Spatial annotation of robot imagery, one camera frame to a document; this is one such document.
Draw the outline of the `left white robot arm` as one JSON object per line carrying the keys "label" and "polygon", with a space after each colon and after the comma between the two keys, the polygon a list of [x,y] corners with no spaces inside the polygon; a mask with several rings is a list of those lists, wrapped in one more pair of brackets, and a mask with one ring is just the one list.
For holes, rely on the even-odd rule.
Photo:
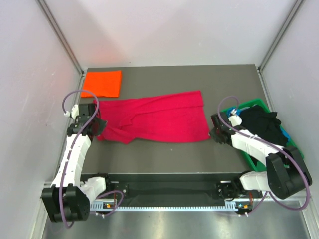
{"label": "left white robot arm", "polygon": [[66,148],[58,172],[51,185],[42,190],[41,198],[50,220],[54,223],[85,221],[95,199],[109,197],[113,185],[97,176],[81,183],[86,154],[95,137],[106,127],[97,104],[74,105],[66,113],[74,119],[67,128]]}

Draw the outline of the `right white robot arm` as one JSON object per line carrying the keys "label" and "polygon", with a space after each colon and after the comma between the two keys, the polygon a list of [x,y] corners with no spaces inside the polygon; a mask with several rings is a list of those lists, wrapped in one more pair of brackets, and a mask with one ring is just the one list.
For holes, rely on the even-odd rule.
{"label": "right white robot arm", "polygon": [[269,191],[279,199],[286,199],[312,185],[312,178],[303,156],[295,146],[279,146],[264,141],[240,125],[238,116],[227,117],[225,112],[211,116],[211,137],[255,158],[266,167],[264,172],[242,173],[232,186],[238,197],[251,190]]}

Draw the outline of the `red t shirt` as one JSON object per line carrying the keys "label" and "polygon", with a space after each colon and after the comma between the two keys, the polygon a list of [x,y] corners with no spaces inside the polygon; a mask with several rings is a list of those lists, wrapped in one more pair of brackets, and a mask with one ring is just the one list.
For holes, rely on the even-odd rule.
{"label": "red t shirt", "polygon": [[99,110],[107,125],[98,141],[194,143],[209,139],[201,91],[100,101]]}

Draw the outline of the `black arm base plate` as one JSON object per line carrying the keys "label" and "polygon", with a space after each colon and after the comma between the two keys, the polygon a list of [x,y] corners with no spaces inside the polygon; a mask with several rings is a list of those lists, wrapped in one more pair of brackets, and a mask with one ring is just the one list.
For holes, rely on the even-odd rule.
{"label": "black arm base plate", "polygon": [[235,187],[239,173],[85,173],[81,181],[101,176],[107,191],[124,194],[122,207],[223,206],[226,199],[259,199],[256,190]]}

